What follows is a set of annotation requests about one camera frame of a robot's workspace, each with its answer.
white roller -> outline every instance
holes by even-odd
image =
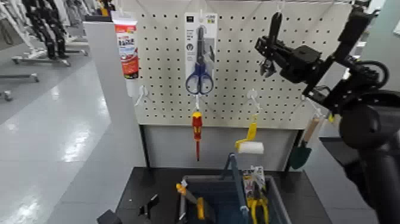
[[[247,154],[263,154],[264,153],[264,144],[262,142],[243,142],[240,144],[239,149],[237,149],[238,153],[247,153]]]

wooden handle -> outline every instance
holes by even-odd
[[[308,125],[308,128],[305,131],[303,141],[308,142],[310,140],[319,122],[320,122],[319,118],[313,118],[311,120],[310,125]]]

adhesive tube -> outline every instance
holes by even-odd
[[[112,11],[112,21],[115,24],[117,46],[122,65],[122,72],[126,79],[128,96],[136,98],[138,95],[137,78],[139,77],[139,56],[137,45],[137,23],[133,13]]]

pliers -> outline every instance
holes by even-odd
[[[247,199],[247,205],[251,211],[251,217],[253,220],[253,224],[268,224],[269,223],[269,215],[268,215],[268,200],[265,197],[261,196],[260,188],[256,182],[253,182],[254,191],[253,198]],[[262,214],[257,213],[257,207],[262,207]]]

yellow pliers handle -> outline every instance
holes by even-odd
[[[258,200],[251,200],[250,205],[251,205],[251,217],[253,219],[253,224],[258,224],[257,215],[255,214],[257,206],[262,207],[263,212],[264,212],[264,222],[265,222],[265,224],[268,224],[269,217],[268,217],[267,203],[263,199],[258,199]]]

